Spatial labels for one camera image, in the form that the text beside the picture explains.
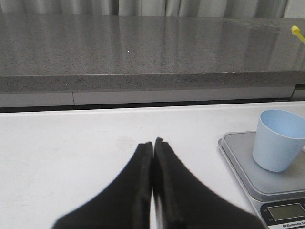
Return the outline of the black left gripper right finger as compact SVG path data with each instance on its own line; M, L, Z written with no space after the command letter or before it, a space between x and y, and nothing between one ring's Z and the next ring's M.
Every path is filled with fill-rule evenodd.
M162 229L263 229L260 219L200 182L170 145L157 138L152 161L153 195Z

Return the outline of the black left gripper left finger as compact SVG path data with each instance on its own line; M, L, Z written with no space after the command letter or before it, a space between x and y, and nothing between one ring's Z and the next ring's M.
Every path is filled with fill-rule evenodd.
M152 143L138 144L125 168L101 193L59 218L53 228L148 229L152 159Z

